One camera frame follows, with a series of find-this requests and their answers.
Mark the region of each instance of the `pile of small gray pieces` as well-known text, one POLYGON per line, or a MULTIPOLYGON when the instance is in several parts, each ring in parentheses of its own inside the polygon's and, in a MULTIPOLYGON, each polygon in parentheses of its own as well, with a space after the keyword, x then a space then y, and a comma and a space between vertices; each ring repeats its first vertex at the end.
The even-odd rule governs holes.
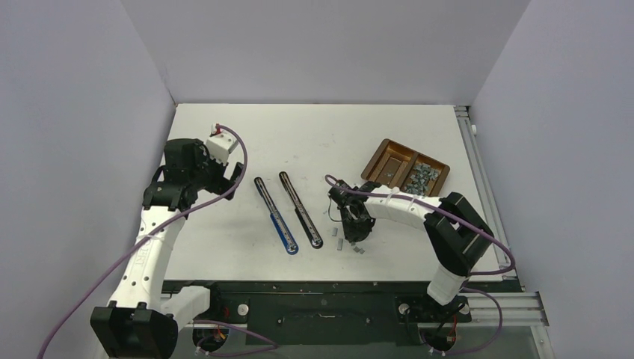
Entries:
POLYGON ((408 183, 402 191, 424 196, 430 189, 429 183, 435 181, 438 176, 440 176, 440 171, 426 163, 415 165, 413 174, 410 176, 411 182, 408 183))

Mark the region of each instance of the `empty tray compartment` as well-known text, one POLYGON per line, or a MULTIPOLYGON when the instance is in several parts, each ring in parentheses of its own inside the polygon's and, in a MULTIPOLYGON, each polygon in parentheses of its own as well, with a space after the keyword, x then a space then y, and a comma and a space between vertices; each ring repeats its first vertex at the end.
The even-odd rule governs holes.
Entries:
POLYGON ((388 138, 381 142, 361 173, 361 178, 403 190, 412 182, 410 177, 416 172, 415 166, 421 164, 427 164, 440 172, 436 180, 428 182, 425 192, 425 196, 437 196, 449 174, 449 166, 388 138))

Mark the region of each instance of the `black tool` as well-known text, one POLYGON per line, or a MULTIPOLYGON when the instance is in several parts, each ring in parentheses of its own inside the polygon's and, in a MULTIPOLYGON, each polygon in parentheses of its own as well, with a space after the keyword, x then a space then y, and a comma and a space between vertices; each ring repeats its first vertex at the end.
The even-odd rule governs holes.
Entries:
POLYGON ((306 207, 304 207, 301 200, 299 199, 295 188, 293 188, 293 184, 291 183, 289 175, 284 171, 280 172, 280 181, 282 181, 282 185, 284 186, 286 193, 289 194, 291 200, 293 201, 293 204, 295 205, 295 214, 299 218, 299 222, 304 228, 304 232, 306 232, 306 235, 308 236, 310 245, 312 245, 312 247, 315 249, 321 248, 324 245, 324 241, 321 239, 319 232, 317 232, 317 228, 315 228, 315 225, 313 221, 311 221, 310 216, 308 216, 308 211, 306 211, 306 207))
POLYGON ((264 185, 262 177, 256 177, 253 181, 256 184, 259 195, 262 196, 264 203, 266 203, 266 206, 268 207, 268 211, 271 213, 271 220, 277 230, 277 234, 279 234, 280 239, 282 239, 286 252, 288 254, 296 254, 299 250, 297 242, 295 242, 291 231, 286 226, 286 222, 284 222, 284 218, 282 218, 280 211, 277 210, 277 207, 273 202, 273 198, 271 198, 271 195, 268 193, 266 186, 264 185))

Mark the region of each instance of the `white wall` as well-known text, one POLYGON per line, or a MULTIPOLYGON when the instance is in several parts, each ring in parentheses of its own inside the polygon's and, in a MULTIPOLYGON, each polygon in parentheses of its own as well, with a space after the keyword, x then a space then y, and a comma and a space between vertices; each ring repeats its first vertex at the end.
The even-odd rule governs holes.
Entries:
POLYGON ((177 102, 470 104, 529 0, 123 0, 177 102))
MULTIPOLYGON (((119 1, 0 3, 3 358, 35 358, 62 313, 131 245, 172 116, 119 1)), ((45 358, 87 358, 89 313, 113 283, 45 358)))
POLYGON ((471 108, 557 358, 631 358, 634 2, 532 0, 471 108))

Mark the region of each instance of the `blue tool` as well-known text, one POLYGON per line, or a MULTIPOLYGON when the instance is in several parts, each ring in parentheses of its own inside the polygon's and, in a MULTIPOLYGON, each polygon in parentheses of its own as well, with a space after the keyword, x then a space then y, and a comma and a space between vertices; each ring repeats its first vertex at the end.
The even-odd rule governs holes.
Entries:
POLYGON ((280 214, 280 211, 277 210, 271 195, 266 190, 266 186, 264 185, 264 181, 262 177, 256 177, 253 182, 256 184, 256 188, 259 192, 259 195, 262 196, 264 203, 268 207, 268 211, 271 213, 271 220, 273 221, 273 225, 277 230, 277 234, 280 235, 280 239, 282 239, 282 243, 284 244, 284 248, 286 248, 286 252, 288 254, 296 254, 299 251, 299 247, 297 246, 297 242, 293 238, 291 231, 286 226, 284 222, 284 218, 280 214))

